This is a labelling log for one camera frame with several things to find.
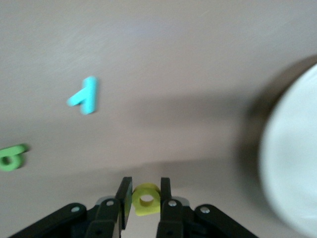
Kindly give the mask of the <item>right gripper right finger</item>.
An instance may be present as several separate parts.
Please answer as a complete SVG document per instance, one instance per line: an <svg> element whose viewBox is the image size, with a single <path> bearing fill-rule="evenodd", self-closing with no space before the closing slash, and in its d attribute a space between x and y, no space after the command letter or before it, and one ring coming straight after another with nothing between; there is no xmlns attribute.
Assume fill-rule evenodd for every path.
<svg viewBox="0 0 317 238"><path fill-rule="evenodd" d="M213 205L194 210L172 197L169 178L160 180L158 238L256 238L247 228Z"/></svg>

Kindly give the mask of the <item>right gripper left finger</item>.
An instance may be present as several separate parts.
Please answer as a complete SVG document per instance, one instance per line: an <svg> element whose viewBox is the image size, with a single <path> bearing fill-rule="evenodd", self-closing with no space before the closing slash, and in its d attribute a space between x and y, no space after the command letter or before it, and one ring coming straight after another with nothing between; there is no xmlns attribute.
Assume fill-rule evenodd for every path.
<svg viewBox="0 0 317 238"><path fill-rule="evenodd" d="M70 203L13 234L12 238L119 238L132 204L132 178L124 177L114 197L87 209Z"/></svg>

